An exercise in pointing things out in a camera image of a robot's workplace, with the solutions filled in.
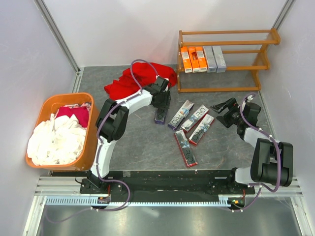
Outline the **orange toothpaste box top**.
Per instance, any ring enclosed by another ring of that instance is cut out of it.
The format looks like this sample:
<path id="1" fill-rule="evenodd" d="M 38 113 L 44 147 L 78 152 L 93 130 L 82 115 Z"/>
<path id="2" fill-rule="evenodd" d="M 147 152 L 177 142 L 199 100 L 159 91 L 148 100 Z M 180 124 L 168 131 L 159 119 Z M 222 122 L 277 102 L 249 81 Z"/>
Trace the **orange toothpaste box top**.
<path id="1" fill-rule="evenodd" d="M 208 69 L 207 62 L 202 47 L 195 47 L 200 72 L 206 72 Z"/>

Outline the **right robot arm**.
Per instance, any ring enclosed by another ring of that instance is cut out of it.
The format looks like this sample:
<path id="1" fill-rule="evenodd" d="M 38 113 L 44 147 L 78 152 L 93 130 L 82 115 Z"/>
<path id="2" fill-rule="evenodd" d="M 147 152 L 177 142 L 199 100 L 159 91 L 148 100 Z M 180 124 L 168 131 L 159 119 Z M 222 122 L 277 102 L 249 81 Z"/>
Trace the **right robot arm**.
<path id="1" fill-rule="evenodd" d="M 254 148 L 252 163 L 247 168 L 232 169 L 232 177 L 225 181 L 230 193 L 238 193 L 243 184 L 265 186 L 269 191 L 276 192 L 280 186 L 288 187 L 293 180 L 293 145 L 275 140 L 257 126 L 261 107 L 251 103 L 247 97 L 242 105 L 235 98 L 211 106 L 217 114 L 217 120 L 224 127 L 237 126 L 239 137 Z"/>

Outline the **purple R&O box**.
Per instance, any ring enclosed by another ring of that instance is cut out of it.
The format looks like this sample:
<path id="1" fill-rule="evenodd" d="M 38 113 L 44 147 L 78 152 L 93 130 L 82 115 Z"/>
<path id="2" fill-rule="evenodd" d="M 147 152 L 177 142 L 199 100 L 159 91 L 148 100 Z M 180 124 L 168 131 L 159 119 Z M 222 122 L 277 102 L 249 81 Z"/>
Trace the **purple R&O box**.
<path id="1" fill-rule="evenodd" d="M 157 109 L 154 121 L 156 124 L 165 124 L 168 109 Z"/>
<path id="2" fill-rule="evenodd" d="M 182 121 L 188 116 L 193 106 L 194 106 L 193 102 L 186 100 L 180 107 L 180 109 L 176 112 L 174 117 L 170 120 L 170 122 L 168 123 L 168 127 L 170 127 L 173 130 L 176 130 L 180 126 Z"/>

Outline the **red R&O box bottom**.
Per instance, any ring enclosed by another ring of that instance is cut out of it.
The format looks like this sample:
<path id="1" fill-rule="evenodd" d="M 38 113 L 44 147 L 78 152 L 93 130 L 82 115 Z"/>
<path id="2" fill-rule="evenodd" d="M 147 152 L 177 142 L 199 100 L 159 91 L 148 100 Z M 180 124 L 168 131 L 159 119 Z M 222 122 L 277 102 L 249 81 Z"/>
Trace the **red R&O box bottom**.
<path id="1" fill-rule="evenodd" d="M 174 136 L 186 167 L 192 167 L 197 165 L 198 163 L 192 152 L 190 143 L 186 138 L 184 131 L 182 129 L 175 131 Z"/>

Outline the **silver toothpaste box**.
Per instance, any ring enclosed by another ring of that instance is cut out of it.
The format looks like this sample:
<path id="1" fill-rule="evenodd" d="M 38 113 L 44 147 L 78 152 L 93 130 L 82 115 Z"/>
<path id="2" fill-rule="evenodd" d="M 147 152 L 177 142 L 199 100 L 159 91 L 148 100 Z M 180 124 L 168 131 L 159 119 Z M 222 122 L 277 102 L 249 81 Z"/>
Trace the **silver toothpaste box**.
<path id="1" fill-rule="evenodd" d="M 223 52 L 220 46 L 213 46 L 212 47 L 214 58 L 217 64 L 217 73 L 223 73 L 226 71 L 226 62 L 223 56 Z"/>
<path id="2" fill-rule="evenodd" d="M 217 64 L 213 54 L 212 46 L 203 46 L 204 56 L 207 62 L 207 72 L 213 73 L 217 70 Z"/>

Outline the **orange toothpaste box windowed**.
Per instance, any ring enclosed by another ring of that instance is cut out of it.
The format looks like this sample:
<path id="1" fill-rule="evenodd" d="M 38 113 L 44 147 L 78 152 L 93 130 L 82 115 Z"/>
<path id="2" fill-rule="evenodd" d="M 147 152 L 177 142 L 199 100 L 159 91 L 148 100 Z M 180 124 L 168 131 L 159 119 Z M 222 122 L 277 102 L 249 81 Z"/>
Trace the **orange toothpaste box windowed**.
<path id="1" fill-rule="evenodd" d="M 192 72 L 200 72 L 199 62 L 197 58 L 196 49 L 194 47 L 188 47 L 189 58 L 192 66 Z"/>

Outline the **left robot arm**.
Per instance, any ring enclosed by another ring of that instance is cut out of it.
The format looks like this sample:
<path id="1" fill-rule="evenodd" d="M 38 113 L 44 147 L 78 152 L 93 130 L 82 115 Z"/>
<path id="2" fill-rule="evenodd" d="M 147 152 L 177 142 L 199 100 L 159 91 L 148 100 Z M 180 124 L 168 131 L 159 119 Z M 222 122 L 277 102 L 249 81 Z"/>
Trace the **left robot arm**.
<path id="1" fill-rule="evenodd" d="M 107 99 L 96 120 L 97 148 L 95 159 L 87 177 L 82 179 L 80 193 L 104 193 L 110 182 L 110 161 L 117 141 L 126 130 L 128 116 L 135 111 L 152 106 L 158 109 L 168 109 L 171 94 L 168 89 L 170 82 L 159 75 L 154 83 L 149 84 L 134 94 L 123 99 Z"/>

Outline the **orange toothpaste box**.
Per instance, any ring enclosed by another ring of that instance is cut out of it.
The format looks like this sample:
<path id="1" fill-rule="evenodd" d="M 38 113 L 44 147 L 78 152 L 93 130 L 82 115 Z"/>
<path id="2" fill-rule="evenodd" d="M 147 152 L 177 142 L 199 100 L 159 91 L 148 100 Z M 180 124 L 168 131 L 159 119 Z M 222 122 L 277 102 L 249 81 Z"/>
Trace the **orange toothpaste box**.
<path id="1" fill-rule="evenodd" d="M 202 47 L 195 47 L 200 72 L 206 72 L 208 69 L 207 62 Z"/>
<path id="2" fill-rule="evenodd" d="M 183 60 L 183 66 L 185 73 L 191 73 L 192 72 L 192 65 L 189 57 L 188 48 L 186 46 L 181 48 L 181 56 Z"/>

